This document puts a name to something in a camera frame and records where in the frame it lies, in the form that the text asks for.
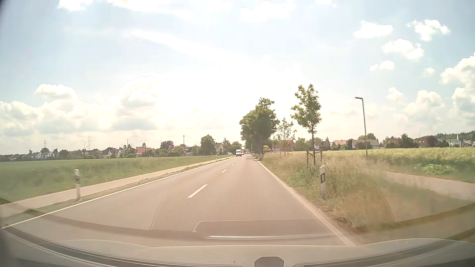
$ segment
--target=road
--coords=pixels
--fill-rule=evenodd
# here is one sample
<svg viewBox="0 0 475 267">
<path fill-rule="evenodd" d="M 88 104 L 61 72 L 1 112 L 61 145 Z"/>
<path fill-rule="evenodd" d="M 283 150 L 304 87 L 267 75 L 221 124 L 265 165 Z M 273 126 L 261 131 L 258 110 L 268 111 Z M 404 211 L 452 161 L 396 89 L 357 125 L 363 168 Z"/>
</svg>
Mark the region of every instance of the road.
<svg viewBox="0 0 475 267">
<path fill-rule="evenodd" d="M 101 239 L 144 246 L 344 246 L 250 155 L 81 203 L 13 228 L 61 242 Z"/>
</svg>

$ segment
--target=white house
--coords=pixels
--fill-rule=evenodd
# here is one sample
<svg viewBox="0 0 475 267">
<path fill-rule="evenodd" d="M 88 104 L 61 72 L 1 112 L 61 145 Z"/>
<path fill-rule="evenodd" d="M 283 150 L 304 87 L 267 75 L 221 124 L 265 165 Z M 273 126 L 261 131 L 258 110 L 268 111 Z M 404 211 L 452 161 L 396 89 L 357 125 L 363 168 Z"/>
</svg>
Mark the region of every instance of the white house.
<svg viewBox="0 0 475 267">
<path fill-rule="evenodd" d="M 34 152 L 32 154 L 28 154 L 28 156 L 31 156 L 33 160 L 40 160 L 41 158 L 41 152 Z"/>
<path fill-rule="evenodd" d="M 380 147 L 380 143 L 377 139 L 353 140 L 351 146 L 353 149 L 356 149 L 356 144 L 365 143 L 365 141 L 371 144 L 372 149 L 378 149 Z"/>
<path fill-rule="evenodd" d="M 458 134 L 457 134 L 457 139 L 448 139 L 448 140 L 447 140 L 447 143 L 448 143 L 450 146 L 455 146 L 455 145 L 458 145 L 458 147 L 461 147 L 461 146 L 462 146 L 462 141 L 459 140 Z"/>
<path fill-rule="evenodd" d="M 222 143 L 216 143 L 216 145 L 214 145 L 214 148 L 216 148 L 216 154 L 219 153 L 220 151 L 223 152 L 223 144 Z"/>
</svg>

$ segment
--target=crop field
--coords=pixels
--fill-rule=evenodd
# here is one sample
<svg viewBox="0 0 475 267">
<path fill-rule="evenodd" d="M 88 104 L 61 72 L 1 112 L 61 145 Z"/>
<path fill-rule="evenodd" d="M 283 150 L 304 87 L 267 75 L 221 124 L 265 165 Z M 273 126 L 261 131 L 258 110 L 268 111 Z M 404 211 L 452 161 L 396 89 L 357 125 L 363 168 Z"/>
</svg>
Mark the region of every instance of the crop field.
<svg viewBox="0 0 475 267">
<path fill-rule="evenodd" d="M 184 156 L 0 162 L 0 204 L 72 189 L 74 169 L 80 170 L 81 186 L 87 186 L 214 159 L 215 156 Z"/>
<path fill-rule="evenodd" d="M 323 156 L 364 157 L 364 150 L 325 151 Z M 368 150 L 374 167 L 385 171 L 475 182 L 475 148 L 395 148 Z"/>
</svg>

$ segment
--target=young tree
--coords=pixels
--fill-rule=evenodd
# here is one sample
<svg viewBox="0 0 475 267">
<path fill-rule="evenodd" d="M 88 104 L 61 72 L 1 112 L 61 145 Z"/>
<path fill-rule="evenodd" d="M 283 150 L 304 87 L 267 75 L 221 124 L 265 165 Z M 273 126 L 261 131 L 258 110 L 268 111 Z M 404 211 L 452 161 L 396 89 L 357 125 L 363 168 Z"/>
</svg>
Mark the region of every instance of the young tree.
<svg viewBox="0 0 475 267">
<path fill-rule="evenodd" d="M 201 151 L 202 155 L 214 155 L 216 154 L 215 142 L 211 135 L 207 134 L 201 138 Z"/>
<path fill-rule="evenodd" d="M 222 144 L 226 153 L 231 152 L 231 142 L 228 139 L 224 138 Z"/>
<path fill-rule="evenodd" d="M 446 140 L 442 140 L 442 143 L 440 143 L 440 147 L 449 147 L 450 144 Z"/>
<path fill-rule="evenodd" d="M 435 147 L 438 142 L 439 142 L 439 141 L 437 140 L 437 138 L 436 138 L 435 136 L 433 136 L 433 135 L 429 135 L 429 136 L 427 137 L 427 145 L 428 145 L 429 147 Z"/>
<path fill-rule="evenodd" d="M 238 141 L 234 141 L 232 144 L 231 144 L 231 152 L 233 154 L 236 154 L 236 149 L 241 149 L 242 148 L 242 145 L 241 143 L 239 143 Z"/>
<path fill-rule="evenodd" d="M 193 154 L 193 156 L 198 156 L 200 153 L 200 151 L 198 150 L 198 146 L 197 145 L 194 145 L 192 148 L 191 148 L 191 153 Z"/>
<path fill-rule="evenodd" d="M 260 98 L 254 110 L 249 111 L 239 121 L 241 140 L 249 141 L 256 153 L 264 154 L 263 145 L 277 131 L 280 121 L 274 109 L 270 109 L 274 101 Z"/>
<path fill-rule="evenodd" d="M 280 121 L 277 130 L 281 134 L 282 140 L 295 140 L 295 133 L 297 130 L 292 130 L 293 125 L 294 122 L 288 122 L 285 117 Z"/>
<path fill-rule="evenodd" d="M 186 154 L 185 149 L 184 149 L 182 146 L 180 146 L 180 145 L 174 146 L 171 151 L 172 151 L 172 152 L 175 152 L 175 153 L 177 153 L 177 154 L 179 154 L 179 155 L 184 155 L 184 154 Z"/>
<path fill-rule="evenodd" d="M 168 140 L 168 141 L 163 141 L 161 144 L 160 144 L 160 148 L 164 148 L 164 149 L 169 149 L 170 147 L 174 147 L 175 145 L 173 144 L 173 141 L 172 140 Z"/>
<path fill-rule="evenodd" d="M 345 147 L 345 150 L 351 150 L 353 149 L 353 139 L 348 139 L 348 141 L 346 141 L 346 147 Z"/>
<path fill-rule="evenodd" d="M 143 152 L 142 155 L 140 155 L 140 156 L 143 157 L 143 158 L 145 158 L 145 157 L 153 157 L 153 154 L 154 154 L 153 149 L 149 149 L 149 150 Z"/>
<path fill-rule="evenodd" d="M 60 159 L 65 159 L 67 156 L 69 155 L 69 152 L 66 150 L 66 149 L 63 149 L 61 150 L 59 153 L 58 153 L 58 158 Z"/>
<path fill-rule="evenodd" d="M 293 106 L 291 109 L 295 111 L 290 117 L 297 121 L 297 123 L 308 129 L 308 132 L 312 134 L 312 147 L 315 144 L 315 133 L 317 132 L 316 126 L 322 120 L 320 117 L 320 108 L 322 105 L 318 102 L 318 91 L 312 84 L 305 89 L 302 85 L 298 87 L 298 91 L 295 93 L 295 97 L 299 100 L 299 104 Z"/>
<path fill-rule="evenodd" d="M 308 149 L 307 140 L 302 137 L 297 138 L 297 140 L 295 141 L 295 149 L 307 150 Z"/>
</svg>

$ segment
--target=lamp post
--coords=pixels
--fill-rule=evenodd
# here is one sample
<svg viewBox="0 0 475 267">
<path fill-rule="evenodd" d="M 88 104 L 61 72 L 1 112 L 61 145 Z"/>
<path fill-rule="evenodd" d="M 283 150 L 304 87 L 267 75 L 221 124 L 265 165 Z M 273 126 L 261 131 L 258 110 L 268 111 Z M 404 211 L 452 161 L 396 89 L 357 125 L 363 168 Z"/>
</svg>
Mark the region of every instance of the lamp post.
<svg viewBox="0 0 475 267">
<path fill-rule="evenodd" d="M 366 117 L 364 115 L 364 100 L 362 97 L 355 97 L 356 99 L 361 99 L 361 103 L 363 104 L 363 123 L 364 123 L 364 149 L 366 150 L 366 160 L 368 160 L 368 147 L 366 144 L 366 139 L 368 138 L 368 135 L 366 134 Z"/>
</svg>

